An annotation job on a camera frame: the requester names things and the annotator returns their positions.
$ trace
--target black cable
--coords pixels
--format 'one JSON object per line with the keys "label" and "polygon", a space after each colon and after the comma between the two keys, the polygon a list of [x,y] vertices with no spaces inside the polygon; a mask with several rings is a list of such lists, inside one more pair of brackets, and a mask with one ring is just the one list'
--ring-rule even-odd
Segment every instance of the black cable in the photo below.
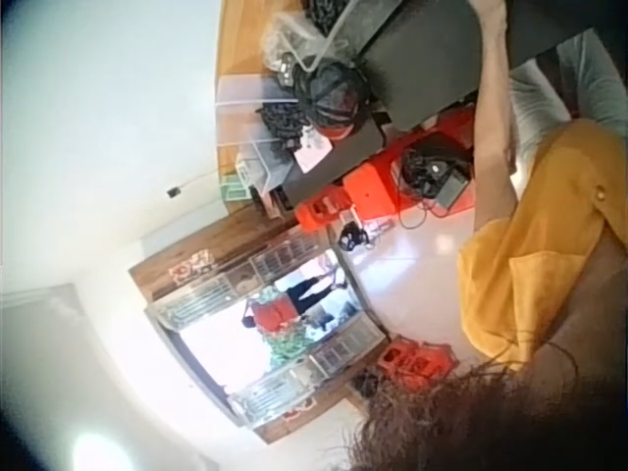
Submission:
{"label": "black cable", "polygon": [[284,150],[295,152],[301,148],[303,127],[310,126],[310,122],[298,103],[264,103],[257,113]]}
{"label": "black cable", "polygon": [[399,173],[397,175],[397,179],[396,179],[396,196],[397,196],[397,213],[396,216],[399,219],[399,224],[406,229],[407,231],[414,231],[415,229],[419,229],[421,226],[423,226],[425,224],[425,222],[428,219],[428,208],[425,205],[423,200],[418,200],[416,201],[416,207],[423,209],[423,219],[416,224],[415,226],[406,226],[405,223],[403,222],[403,219],[401,218],[401,181],[403,180],[403,176],[402,176],[402,170],[401,168],[399,168]]}

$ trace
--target sticker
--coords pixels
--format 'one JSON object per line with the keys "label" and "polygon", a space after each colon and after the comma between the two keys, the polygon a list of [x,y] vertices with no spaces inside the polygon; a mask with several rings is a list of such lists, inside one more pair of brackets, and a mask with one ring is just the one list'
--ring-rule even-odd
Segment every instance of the sticker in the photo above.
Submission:
{"label": "sticker", "polygon": [[170,278],[178,287],[196,280],[201,275],[211,272],[216,267],[214,256],[207,249],[199,250],[187,260],[168,270]]}

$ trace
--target light fixture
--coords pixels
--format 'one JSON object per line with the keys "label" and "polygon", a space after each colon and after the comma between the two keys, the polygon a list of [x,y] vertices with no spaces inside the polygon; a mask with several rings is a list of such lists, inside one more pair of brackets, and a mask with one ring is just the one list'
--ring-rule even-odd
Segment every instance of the light fixture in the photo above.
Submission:
{"label": "light fixture", "polygon": [[115,442],[94,434],[78,438],[73,471],[132,471],[131,459]]}

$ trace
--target white wall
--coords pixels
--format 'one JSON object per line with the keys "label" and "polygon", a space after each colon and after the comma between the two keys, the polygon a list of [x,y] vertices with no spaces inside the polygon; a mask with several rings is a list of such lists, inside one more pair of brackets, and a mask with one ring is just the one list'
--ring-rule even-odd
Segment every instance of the white wall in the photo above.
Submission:
{"label": "white wall", "polygon": [[129,401],[71,286],[5,308],[2,330],[2,408],[45,469],[72,470],[85,434],[116,443],[134,471],[218,469]]}
{"label": "white wall", "polygon": [[220,198],[220,0],[14,3],[2,24],[9,291],[66,283],[103,254]]}

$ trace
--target sunlight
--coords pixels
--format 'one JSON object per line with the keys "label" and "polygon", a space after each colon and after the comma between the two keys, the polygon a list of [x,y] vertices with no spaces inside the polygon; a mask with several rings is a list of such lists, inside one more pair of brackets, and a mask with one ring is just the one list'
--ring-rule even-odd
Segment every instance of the sunlight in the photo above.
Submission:
{"label": "sunlight", "polygon": [[240,322],[245,306],[243,300],[181,332],[198,361],[227,393],[258,380],[271,365],[268,345],[255,329],[245,329]]}

